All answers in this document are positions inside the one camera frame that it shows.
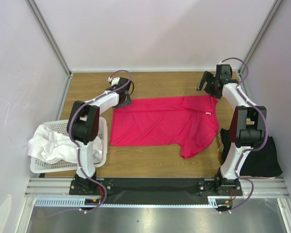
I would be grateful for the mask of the pink t shirt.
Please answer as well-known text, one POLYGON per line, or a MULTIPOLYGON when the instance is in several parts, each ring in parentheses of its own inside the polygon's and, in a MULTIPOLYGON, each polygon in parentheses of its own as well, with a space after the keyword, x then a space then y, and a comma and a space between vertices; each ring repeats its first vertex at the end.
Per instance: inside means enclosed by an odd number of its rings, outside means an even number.
POLYGON ((110 144, 117 147, 178 144, 180 156, 207 149, 219 131, 218 100, 209 95, 137 99, 115 109, 110 144))

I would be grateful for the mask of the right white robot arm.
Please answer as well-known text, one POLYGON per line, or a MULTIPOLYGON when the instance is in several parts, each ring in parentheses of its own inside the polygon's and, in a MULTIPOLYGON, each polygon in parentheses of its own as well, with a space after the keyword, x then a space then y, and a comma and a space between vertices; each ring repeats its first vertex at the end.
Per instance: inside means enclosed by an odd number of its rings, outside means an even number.
POLYGON ((216 72, 204 72, 197 88, 212 97, 224 97, 234 109, 229 128, 231 146, 223 165, 218 169, 211 185, 201 186, 219 196, 240 191, 240 171, 250 152, 260 150, 267 142, 266 108, 258 106, 244 93, 241 85, 232 78, 228 64, 218 64, 216 72))

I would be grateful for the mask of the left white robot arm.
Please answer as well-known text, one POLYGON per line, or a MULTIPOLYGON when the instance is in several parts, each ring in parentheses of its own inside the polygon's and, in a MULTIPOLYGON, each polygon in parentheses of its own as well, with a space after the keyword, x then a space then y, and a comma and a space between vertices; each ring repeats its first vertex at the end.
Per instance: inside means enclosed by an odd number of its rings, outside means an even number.
POLYGON ((92 195, 101 186, 96 180, 94 140, 98 136, 100 114, 110 108, 131 104, 131 79, 108 78, 111 85, 99 96, 88 101, 75 101, 70 113, 67 132, 77 146, 76 175, 71 182, 71 195, 92 195))

